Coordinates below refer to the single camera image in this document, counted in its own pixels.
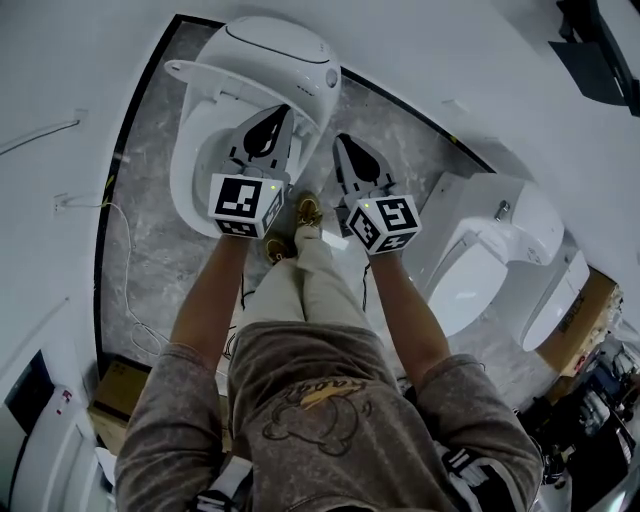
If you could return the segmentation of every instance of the white cable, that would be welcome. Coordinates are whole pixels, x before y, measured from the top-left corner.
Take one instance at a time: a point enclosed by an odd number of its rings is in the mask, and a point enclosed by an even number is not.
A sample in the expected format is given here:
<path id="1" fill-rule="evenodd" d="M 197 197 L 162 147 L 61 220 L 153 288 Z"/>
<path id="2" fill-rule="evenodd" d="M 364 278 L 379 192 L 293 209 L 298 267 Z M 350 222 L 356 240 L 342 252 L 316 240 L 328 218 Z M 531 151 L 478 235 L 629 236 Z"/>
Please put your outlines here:
<path id="1" fill-rule="evenodd" d="M 62 206 L 64 206 L 64 208 L 104 208 L 105 206 L 113 206 L 116 210 L 118 210 L 118 212 L 122 216 L 122 219 L 124 220 L 124 224 L 125 224 L 125 226 L 127 228 L 127 240 L 129 242 L 129 250 L 127 251 L 127 262 L 126 262 L 125 267 L 124 267 L 124 289 L 123 289 L 124 303 L 125 303 L 125 306 L 127 308 L 127 313 L 129 315 L 131 315 L 131 317 L 135 320 L 135 323 L 133 324 L 133 326 L 131 327 L 131 330 L 129 331 L 129 341 L 131 341 L 131 343 L 135 347 L 137 347 L 139 350 L 141 350 L 142 352 L 145 352 L 146 354 L 149 354 L 150 356 L 153 356 L 153 357 L 158 357 L 160 355 L 160 352 L 162 351 L 162 343 L 156 337 L 156 335 L 160 336 L 166 343 L 169 343 L 169 340 L 161 332 L 156 331 L 155 329 L 149 327 L 147 324 L 142 322 L 136 316 L 136 314 L 131 310 L 131 307 L 129 306 L 129 294 L 127 293 L 127 289 L 128 289 L 128 284 L 129 284 L 129 262 L 131 260 L 131 253 L 132 253 L 132 250 L 133 250 L 133 240 L 131 239 L 131 229 L 129 228 L 129 220 L 127 219 L 127 216 L 122 211 L 122 208 L 120 208 L 117 204 L 111 203 L 111 202 L 104 202 L 104 203 L 99 204 L 99 205 L 96 205 L 96 204 L 69 204 L 68 202 L 65 202 L 65 203 L 62 204 Z M 154 352 L 151 352 L 150 350 L 147 350 L 146 348 L 144 348 L 143 346 L 138 344 L 135 339 L 133 339 L 133 331 L 135 330 L 136 327 L 142 327 L 142 329 L 144 329 L 144 331 L 149 336 L 151 336 L 153 338 L 153 340 L 157 343 L 157 345 L 158 345 L 158 353 L 157 354 L 154 353 Z M 224 378 L 228 378 L 226 373 L 221 372 L 217 368 L 216 368 L 216 373 L 219 373 Z"/>
<path id="2" fill-rule="evenodd" d="M 41 139 L 43 137 L 46 137 L 47 135 L 53 135 L 54 133 L 66 130 L 67 128 L 71 128 L 79 124 L 80 120 L 76 119 L 75 121 L 65 121 L 62 123 L 56 123 L 49 126 L 43 126 L 42 128 L 37 128 L 29 133 L 21 135 L 20 137 L 16 137 L 15 139 L 0 144 L 0 156 L 6 155 L 14 149 L 18 149 L 19 147 L 22 147 L 29 142 Z"/>

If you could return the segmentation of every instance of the gray sweatshirt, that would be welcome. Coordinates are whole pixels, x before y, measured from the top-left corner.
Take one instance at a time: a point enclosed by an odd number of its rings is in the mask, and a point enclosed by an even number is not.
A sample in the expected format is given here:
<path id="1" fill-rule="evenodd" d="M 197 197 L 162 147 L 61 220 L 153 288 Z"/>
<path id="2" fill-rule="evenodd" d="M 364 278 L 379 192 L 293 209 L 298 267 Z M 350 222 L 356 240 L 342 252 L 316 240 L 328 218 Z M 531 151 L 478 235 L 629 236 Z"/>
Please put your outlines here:
<path id="1" fill-rule="evenodd" d="M 229 372 L 234 446 L 253 462 L 247 509 L 464 510 L 436 442 L 499 461 L 528 508 L 536 449 L 475 359 L 429 370 L 414 406 L 377 337 L 357 328 L 253 324 Z M 215 371 L 172 344 L 152 370 L 116 465 L 118 510 L 185 510 L 224 461 Z"/>

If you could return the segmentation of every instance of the brown shoe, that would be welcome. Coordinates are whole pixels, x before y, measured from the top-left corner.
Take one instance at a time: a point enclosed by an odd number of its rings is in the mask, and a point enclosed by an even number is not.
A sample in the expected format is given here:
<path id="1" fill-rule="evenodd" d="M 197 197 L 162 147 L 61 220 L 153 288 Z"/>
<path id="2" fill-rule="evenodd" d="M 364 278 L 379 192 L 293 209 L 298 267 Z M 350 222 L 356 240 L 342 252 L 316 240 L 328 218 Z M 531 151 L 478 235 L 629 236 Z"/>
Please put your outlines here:
<path id="1" fill-rule="evenodd" d="M 296 208 L 296 220 L 298 227 L 311 226 L 317 228 L 322 223 L 322 210 L 320 201 L 311 192 L 303 192 L 298 198 Z"/>
<path id="2" fill-rule="evenodd" d="M 277 233 L 268 233 L 264 238 L 264 248 L 269 261 L 275 265 L 279 261 L 293 258 L 296 253 L 285 239 Z"/>

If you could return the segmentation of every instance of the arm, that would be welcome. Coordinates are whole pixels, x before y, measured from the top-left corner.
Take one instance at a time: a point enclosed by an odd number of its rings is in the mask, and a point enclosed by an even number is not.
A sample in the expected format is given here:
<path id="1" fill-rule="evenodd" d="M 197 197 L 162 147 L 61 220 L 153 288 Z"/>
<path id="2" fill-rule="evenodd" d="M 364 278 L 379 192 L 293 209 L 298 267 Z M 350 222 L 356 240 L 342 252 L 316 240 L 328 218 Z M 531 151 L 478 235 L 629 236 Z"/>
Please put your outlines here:
<path id="1" fill-rule="evenodd" d="M 447 338 L 397 253 L 372 256 L 371 270 L 398 357 L 418 387 L 429 368 L 451 355 Z"/>
<path id="2" fill-rule="evenodd" d="M 221 238 L 178 313 L 118 455 L 118 510 L 185 510 L 219 472 L 216 367 L 248 248 L 247 239 Z"/>
<path id="3" fill-rule="evenodd" d="M 223 236 L 187 295 L 171 343 L 187 345 L 217 368 L 229 332 L 250 239 Z"/>
<path id="4" fill-rule="evenodd" d="M 407 277 L 397 253 L 371 257 L 389 331 L 434 439 L 497 461 L 522 507 L 533 502 L 540 455 L 511 409 L 471 356 L 451 357 L 438 321 Z"/>

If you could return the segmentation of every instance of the gray marble tile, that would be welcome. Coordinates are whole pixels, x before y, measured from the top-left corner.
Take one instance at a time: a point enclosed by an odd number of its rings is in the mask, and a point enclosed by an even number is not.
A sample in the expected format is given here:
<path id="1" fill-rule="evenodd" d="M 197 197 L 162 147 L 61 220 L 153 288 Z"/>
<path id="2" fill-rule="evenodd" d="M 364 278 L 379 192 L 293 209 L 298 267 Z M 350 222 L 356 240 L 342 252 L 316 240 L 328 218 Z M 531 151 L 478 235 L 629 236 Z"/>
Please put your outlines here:
<path id="1" fill-rule="evenodd" d="M 185 23 L 171 41 L 162 62 L 195 59 L 214 29 Z M 133 240 L 128 284 L 129 305 L 135 315 L 168 337 L 178 308 L 215 247 L 215 240 L 191 230 L 176 213 L 169 192 L 169 165 L 178 132 L 186 86 L 156 69 L 136 114 L 116 183 L 114 202 L 127 215 Z M 395 172 L 399 191 L 413 194 L 422 207 L 444 171 L 469 176 L 482 169 L 451 141 L 441 137 L 405 110 L 377 93 L 344 79 L 340 101 L 331 123 L 293 197 L 312 190 L 322 201 L 324 229 L 339 235 L 333 208 L 342 197 L 333 170 L 331 146 L 346 131 L 382 152 Z M 285 235 L 294 230 L 294 212 L 287 205 L 274 229 Z M 118 212 L 109 218 L 103 261 L 101 325 L 103 348 L 152 365 L 155 358 L 136 348 L 134 339 L 150 352 L 158 344 L 127 313 L 123 294 L 127 233 Z M 361 298 L 364 250 L 351 239 L 346 249 L 332 249 L 335 264 L 350 288 Z M 245 267 L 244 291 L 254 290 L 269 270 L 260 243 L 251 246 Z M 398 377 L 402 367 L 393 349 L 380 299 L 371 275 L 367 282 L 367 317 L 379 334 L 390 367 Z M 238 302 L 234 323 L 241 317 Z M 489 377 L 512 406 L 522 406 L 544 391 L 555 375 L 535 354 L 526 354 L 500 329 L 488 311 L 450 340 L 456 353 L 470 352 L 486 366 Z"/>

